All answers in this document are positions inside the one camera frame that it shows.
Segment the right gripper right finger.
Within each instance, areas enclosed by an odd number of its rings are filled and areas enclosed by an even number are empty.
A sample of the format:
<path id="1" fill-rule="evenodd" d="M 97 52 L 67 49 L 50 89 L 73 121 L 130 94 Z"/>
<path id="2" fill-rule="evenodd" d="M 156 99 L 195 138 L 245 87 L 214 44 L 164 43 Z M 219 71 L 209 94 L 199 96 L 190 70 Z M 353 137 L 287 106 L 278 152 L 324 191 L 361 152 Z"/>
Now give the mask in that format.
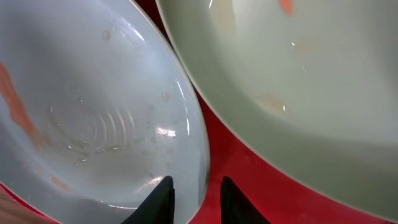
<path id="1" fill-rule="evenodd" d="M 222 224 L 271 224 L 228 176 L 221 183 L 220 205 Z"/>

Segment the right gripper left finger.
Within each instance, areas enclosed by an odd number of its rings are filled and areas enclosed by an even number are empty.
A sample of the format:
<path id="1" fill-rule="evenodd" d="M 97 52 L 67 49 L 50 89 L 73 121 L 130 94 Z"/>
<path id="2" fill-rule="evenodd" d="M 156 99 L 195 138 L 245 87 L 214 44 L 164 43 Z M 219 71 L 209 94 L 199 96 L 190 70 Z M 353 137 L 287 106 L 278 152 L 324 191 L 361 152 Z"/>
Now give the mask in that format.
<path id="1" fill-rule="evenodd" d="M 173 224 L 174 211 L 174 180 L 168 175 L 122 224 Z"/>

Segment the light blue plate front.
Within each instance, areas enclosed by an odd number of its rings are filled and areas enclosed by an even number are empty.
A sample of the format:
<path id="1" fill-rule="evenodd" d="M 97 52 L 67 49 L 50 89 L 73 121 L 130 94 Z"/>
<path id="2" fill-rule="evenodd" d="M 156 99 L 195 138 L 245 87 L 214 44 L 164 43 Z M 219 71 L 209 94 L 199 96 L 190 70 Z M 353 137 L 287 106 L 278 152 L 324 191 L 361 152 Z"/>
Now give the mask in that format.
<path id="1" fill-rule="evenodd" d="M 134 1 L 1 2 L 1 183 L 59 223 L 121 223 L 164 177 L 199 211 L 210 150 L 192 85 Z"/>

